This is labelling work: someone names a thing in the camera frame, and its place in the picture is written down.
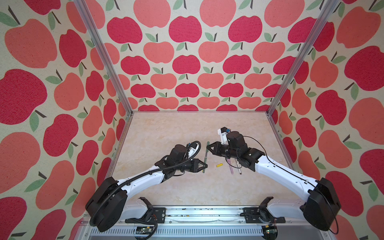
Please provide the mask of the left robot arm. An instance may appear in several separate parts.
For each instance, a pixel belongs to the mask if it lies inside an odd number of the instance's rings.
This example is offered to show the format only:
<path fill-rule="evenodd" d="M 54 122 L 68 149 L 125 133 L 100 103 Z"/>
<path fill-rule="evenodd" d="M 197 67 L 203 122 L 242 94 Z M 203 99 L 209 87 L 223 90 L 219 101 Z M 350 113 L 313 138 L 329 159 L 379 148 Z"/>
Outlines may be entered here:
<path fill-rule="evenodd" d="M 147 171 L 126 179 L 109 177 L 103 180 L 86 204 L 90 226 L 105 232 L 119 221 L 140 224 L 154 222 L 156 214 L 153 205 L 144 197 L 136 200 L 132 197 L 172 177 L 206 169 L 208 165 L 196 157 L 201 148 L 199 141 L 186 146 L 175 145 L 169 155 L 162 157 Z"/>

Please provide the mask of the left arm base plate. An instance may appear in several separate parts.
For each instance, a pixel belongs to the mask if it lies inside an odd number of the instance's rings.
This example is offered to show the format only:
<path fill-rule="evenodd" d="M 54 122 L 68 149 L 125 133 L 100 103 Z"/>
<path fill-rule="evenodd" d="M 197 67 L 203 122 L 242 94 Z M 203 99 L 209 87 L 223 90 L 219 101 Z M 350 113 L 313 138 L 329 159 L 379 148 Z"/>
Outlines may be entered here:
<path fill-rule="evenodd" d="M 165 223 L 165 217 L 166 217 L 166 208 L 151 208 L 147 210 L 144 215 L 141 218 L 131 218 L 126 219 L 125 223 L 149 223 L 154 224 L 157 222 L 158 224 L 164 224 Z"/>

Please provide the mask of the white pen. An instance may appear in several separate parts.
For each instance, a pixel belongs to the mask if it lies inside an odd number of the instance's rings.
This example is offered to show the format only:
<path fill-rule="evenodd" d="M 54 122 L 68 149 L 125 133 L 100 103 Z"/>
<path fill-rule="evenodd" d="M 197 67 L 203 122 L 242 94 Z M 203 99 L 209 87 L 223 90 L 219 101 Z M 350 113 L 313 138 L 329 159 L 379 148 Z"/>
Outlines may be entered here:
<path fill-rule="evenodd" d="M 237 160 L 236 160 L 236 164 L 237 164 L 237 168 L 238 168 L 240 175 L 242 175 L 241 165 L 239 164 L 239 162 Z"/>

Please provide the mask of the pink pen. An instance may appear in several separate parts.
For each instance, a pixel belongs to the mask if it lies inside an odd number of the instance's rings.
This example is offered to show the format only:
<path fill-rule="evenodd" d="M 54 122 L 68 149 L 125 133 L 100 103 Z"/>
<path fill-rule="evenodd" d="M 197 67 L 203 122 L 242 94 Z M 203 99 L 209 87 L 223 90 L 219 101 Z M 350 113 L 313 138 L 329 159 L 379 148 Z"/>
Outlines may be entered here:
<path fill-rule="evenodd" d="M 230 168 L 230 172 L 231 174 L 233 175 L 234 174 L 234 170 L 233 170 L 233 166 L 231 165 L 231 160 L 230 159 L 226 159 L 228 165 L 229 165 L 229 168 Z"/>

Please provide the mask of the dark green pen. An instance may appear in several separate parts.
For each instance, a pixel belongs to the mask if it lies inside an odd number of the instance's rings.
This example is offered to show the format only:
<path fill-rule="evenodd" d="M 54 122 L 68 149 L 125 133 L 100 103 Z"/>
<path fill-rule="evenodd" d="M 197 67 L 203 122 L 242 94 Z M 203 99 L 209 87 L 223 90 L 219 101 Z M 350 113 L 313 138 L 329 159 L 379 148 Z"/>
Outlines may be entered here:
<path fill-rule="evenodd" d="M 206 166 L 208 166 L 206 163 L 207 163 L 207 155 L 208 155 L 208 151 L 206 151 L 206 153 L 205 153 L 205 158 L 204 158 L 204 164 L 206 165 Z"/>

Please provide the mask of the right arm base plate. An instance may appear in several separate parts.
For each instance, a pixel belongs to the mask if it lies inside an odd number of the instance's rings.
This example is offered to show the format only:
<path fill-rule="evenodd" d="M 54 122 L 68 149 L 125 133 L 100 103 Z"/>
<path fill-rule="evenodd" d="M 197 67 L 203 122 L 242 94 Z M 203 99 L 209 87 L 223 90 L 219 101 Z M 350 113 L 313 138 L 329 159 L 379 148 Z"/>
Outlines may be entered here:
<path fill-rule="evenodd" d="M 284 224 L 284 217 L 275 218 L 266 208 L 243 208 L 240 217 L 244 217 L 247 224 Z"/>

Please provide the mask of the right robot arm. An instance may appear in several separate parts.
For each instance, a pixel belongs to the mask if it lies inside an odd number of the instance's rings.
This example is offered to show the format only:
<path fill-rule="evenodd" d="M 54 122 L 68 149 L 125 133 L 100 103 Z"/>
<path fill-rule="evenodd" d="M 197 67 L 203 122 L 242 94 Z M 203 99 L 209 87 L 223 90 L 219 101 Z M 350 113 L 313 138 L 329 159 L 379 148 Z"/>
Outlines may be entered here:
<path fill-rule="evenodd" d="M 234 158 L 241 167 L 271 178 L 299 197 L 295 201 L 265 198 L 255 214 L 261 222 L 300 219 L 321 231 L 328 231 L 337 223 L 341 202 L 331 181 L 317 180 L 281 165 L 269 158 L 265 150 L 248 147 L 245 136 L 237 131 L 219 132 L 219 135 L 219 142 L 207 146 L 209 152 L 227 160 Z"/>

